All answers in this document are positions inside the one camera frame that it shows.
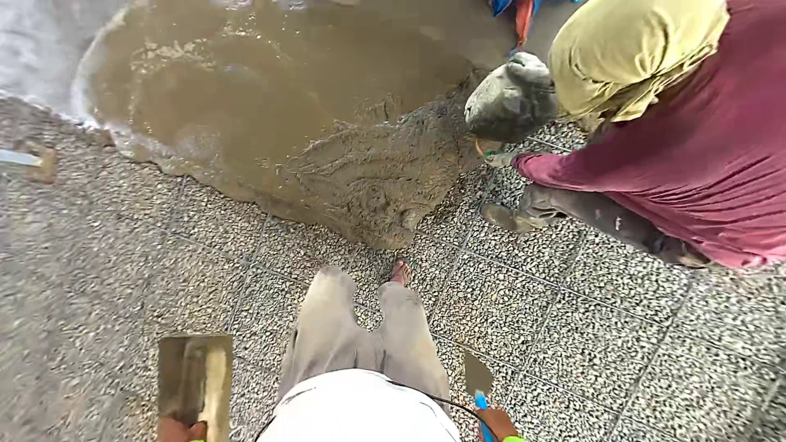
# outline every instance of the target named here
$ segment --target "float trowel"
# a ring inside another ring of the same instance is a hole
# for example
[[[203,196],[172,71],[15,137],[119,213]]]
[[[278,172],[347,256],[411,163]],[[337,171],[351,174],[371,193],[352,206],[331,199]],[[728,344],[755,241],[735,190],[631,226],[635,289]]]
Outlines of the float trowel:
[[[481,410],[488,408],[486,393],[491,391],[491,384],[494,383],[494,375],[491,374],[486,364],[480,362],[472,353],[464,350],[464,380],[467,384],[467,393],[475,400],[475,405]],[[491,431],[483,423],[480,424],[483,431],[484,442],[494,442]]]
[[[232,337],[190,335],[158,342],[158,412],[190,427],[206,421],[209,442],[230,438]]]

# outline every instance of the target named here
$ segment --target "maroon shirt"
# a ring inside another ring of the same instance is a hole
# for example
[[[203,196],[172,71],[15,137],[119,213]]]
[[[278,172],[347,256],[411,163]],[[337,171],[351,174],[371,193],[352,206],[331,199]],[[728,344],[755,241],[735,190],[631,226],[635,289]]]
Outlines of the maroon shirt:
[[[598,144],[513,165],[602,192],[728,267],[786,259],[786,0],[729,0],[718,52],[669,102]]]

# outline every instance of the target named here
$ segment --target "gray glove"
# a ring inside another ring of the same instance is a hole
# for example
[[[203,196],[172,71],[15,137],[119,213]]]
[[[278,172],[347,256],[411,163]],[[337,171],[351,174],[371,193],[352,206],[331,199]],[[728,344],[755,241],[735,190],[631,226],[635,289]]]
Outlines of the gray glove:
[[[486,157],[486,164],[490,165],[492,168],[503,168],[509,166],[517,156],[519,156],[519,154],[515,152],[489,155]]]
[[[522,142],[556,117],[549,70],[535,55],[519,52],[489,74],[467,99],[464,118],[478,138]]]

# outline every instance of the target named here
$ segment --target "white shirt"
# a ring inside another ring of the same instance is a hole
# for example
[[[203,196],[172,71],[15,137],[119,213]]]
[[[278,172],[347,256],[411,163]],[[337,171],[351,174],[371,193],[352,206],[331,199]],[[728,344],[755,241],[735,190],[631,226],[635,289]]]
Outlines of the white shirt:
[[[445,411],[423,393],[375,371],[320,374],[295,385],[257,442],[461,442]]]

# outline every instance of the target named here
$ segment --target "trouser leg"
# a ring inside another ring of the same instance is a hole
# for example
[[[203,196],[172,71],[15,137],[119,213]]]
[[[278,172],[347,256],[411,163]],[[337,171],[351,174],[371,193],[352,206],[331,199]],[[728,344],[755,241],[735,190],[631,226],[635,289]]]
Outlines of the trouser leg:
[[[361,328],[354,315],[356,285],[338,267],[323,267],[311,282],[289,339],[278,400],[299,382],[348,368],[378,370],[379,338]]]
[[[380,371],[393,381],[449,399],[447,375],[437,357],[420,297],[398,282],[384,283],[376,294],[384,315],[376,331],[384,349]],[[440,405],[450,413],[447,405]]]
[[[702,267],[710,260],[681,239],[664,234],[651,221],[597,192],[576,192],[529,185],[516,218],[536,227],[566,215],[580,219],[618,240],[667,263]]]

